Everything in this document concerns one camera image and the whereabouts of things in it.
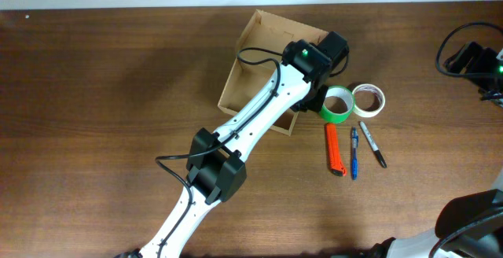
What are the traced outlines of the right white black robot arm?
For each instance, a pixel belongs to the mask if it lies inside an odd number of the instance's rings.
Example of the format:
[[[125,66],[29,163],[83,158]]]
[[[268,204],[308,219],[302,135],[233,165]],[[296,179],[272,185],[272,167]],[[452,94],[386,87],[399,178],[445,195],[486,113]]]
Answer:
[[[502,53],[468,42],[443,66],[449,73],[502,75]],[[501,257],[502,175],[491,189],[458,197],[441,211],[435,227],[415,237],[389,238],[360,257]]]

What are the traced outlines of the blue ballpoint pen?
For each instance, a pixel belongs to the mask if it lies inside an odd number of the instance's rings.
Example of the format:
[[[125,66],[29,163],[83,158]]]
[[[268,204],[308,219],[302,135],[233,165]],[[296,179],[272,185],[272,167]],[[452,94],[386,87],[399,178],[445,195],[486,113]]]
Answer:
[[[351,128],[351,178],[356,181],[358,178],[358,132],[355,127]]]

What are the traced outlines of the white masking tape roll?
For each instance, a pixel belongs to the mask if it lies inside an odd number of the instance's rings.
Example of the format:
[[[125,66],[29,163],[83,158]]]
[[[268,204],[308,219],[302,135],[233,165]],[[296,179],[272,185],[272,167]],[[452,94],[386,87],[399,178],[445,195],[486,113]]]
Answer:
[[[386,104],[384,92],[370,83],[357,85],[352,94],[356,100],[354,113],[360,117],[372,118],[377,116]]]

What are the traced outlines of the grey black permanent marker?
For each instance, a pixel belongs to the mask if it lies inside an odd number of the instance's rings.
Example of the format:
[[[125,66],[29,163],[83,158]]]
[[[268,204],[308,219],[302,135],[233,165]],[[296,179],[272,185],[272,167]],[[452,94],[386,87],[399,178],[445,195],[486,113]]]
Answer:
[[[371,135],[369,129],[367,128],[366,124],[363,121],[359,122],[359,126],[362,129],[362,132],[365,135],[365,138],[367,139],[371,150],[374,153],[374,156],[376,157],[377,161],[379,162],[380,166],[382,168],[387,168],[387,163],[386,160],[384,159],[382,153],[379,150],[379,147],[377,146],[375,140],[373,139],[373,136]]]

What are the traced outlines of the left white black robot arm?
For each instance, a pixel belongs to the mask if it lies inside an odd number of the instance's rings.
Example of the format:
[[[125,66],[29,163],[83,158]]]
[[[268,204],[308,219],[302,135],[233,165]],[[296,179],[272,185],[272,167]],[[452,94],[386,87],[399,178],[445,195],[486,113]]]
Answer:
[[[182,184],[178,202],[152,240],[123,256],[180,256],[204,217],[243,185],[249,154],[279,117],[289,109],[321,111],[328,92],[325,81],[336,76],[334,69],[347,58],[349,46],[331,31],[320,42],[300,39],[280,53],[265,53],[258,63],[273,64],[272,76],[230,120],[212,132],[202,128],[194,135],[189,152],[180,155],[188,174],[175,177]]]

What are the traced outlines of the green tape roll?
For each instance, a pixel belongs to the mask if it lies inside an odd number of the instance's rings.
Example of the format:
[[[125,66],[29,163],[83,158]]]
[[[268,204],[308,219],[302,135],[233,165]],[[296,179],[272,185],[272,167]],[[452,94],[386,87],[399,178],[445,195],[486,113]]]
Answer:
[[[332,86],[323,99],[319,115],[328,123],[342,123],[353,112],[354,107],[354,95],[346,87]]]

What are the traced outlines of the brown cardboard box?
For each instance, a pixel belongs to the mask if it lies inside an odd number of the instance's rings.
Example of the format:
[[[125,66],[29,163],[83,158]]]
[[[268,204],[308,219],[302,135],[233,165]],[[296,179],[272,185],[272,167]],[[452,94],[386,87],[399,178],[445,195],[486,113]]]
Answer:
[[[266,58],[280,60],[284,48],[290,42],[303,39],[318,44],[327,34],[325,30],[257,9],[237,40],[236,50],[248,47],[263,48],[271,52],[251,50],[241,56],[249,61],[261,61]],[[274,75],[275,69],[275,64],[272,62],[249,65],[234,61],[218,101],[218,107],[227,114],[236,115],[264,87]]]

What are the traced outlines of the orange utility knife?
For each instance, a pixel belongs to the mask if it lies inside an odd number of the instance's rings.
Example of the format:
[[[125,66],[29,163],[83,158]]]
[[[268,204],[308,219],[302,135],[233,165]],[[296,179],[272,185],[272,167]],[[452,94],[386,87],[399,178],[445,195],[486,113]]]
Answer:
[[[325,125],[325,140],[327,144],[330,171],[337,176],[346,176],[347,169],[343,165],[340,156],[338,136],[336,125],[334,123],[327,123]]]

